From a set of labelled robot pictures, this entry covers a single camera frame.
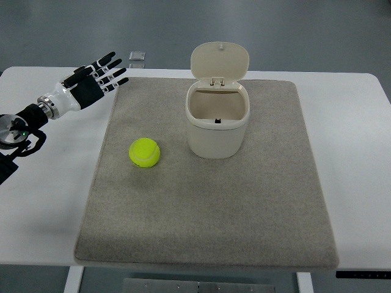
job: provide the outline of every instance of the bin lid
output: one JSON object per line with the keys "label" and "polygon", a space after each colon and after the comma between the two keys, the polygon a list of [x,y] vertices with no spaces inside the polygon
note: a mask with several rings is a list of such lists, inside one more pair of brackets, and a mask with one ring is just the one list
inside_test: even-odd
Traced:
{"label": "bin lid", "polygon": [[227,42],[211,42],[194,49],[190,68],[198,80],[224,78],[225,82],[235,82],[246,75],[249,62],[249,53],[242,46]]}

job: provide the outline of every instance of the gray floor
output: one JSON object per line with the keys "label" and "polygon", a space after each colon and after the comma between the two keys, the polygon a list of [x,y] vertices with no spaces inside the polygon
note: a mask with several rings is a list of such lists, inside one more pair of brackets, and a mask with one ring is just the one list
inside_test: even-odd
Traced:
{"label": "gray floor", "polygon": [[[111,51],[124,60],[124,67],[130,51],[145,51],[146,68],[189,69],[196,46],[219,40],[245,47],[250,70],[371,73],[391,99],[388,0],[2,0],[0,28],[0,71],[12,66],[78,67]],[[28,269],[0,266],[0,292],[60,292],[64,286],[63,267],[53,267],[50,274],[46,267],[26,273]],[[107,276],[112,284],[109,278],[117,278],[116,273],[123,274],[87,268],[85,276],[100,282]],[[369,291],[357,286],[361,289],[351,292],[382,292],[367,281],[335,280],[333,273],[313,276],[315,293],[342,292],[336,288],[362,283],[371,284]],[[389,282],[374,284],[391,291]],[[93,292],[86,283],[82,290]]]}

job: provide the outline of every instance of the hinge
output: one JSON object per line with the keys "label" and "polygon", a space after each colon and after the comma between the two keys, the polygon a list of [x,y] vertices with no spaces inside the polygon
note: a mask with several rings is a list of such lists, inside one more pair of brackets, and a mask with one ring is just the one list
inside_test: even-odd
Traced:
{"label": "hinge", "polygon": [[217,82],[220,84],[221,87],[224,86],[224,78],[212,78],[210,85],[214,85]]}

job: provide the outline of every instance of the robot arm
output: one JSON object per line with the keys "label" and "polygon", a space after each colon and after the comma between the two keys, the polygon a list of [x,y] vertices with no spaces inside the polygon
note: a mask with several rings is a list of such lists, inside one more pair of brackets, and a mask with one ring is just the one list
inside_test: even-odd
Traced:
{"label": "robot arm", "polygon": [[[115,52],[111,52],[88,66],[79,67],[60,80],[52,92],[39,97],[37,104],[27,106],[16,115],[0,115],[0,149],[16,148],[6,156],[0,153],[0,184],[18,168],[12,162],[16,157],[28,156],[41,148],[46,135],[39,129],[49,118],[58,119],[69,111],[82,110],[129,80],[114,80],[125,68],[109,74],[110,69],[122,61],[117,59],[110,63],[114,56]],[[31,149],[27,139],[30,134],[38,138]]]}

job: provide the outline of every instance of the white trash bin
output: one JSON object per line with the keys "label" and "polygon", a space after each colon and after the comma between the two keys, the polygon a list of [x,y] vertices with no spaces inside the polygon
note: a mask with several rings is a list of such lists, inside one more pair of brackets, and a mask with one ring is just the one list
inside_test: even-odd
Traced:
{"label": "white trash bin", "polygon": [[249,68],[249,54],[237,44],[205,43],[191,54],[190,66],[199,80],[186,97],[190,149],[207,159],[233,156],[250,116],[249,95],[238,83]]}

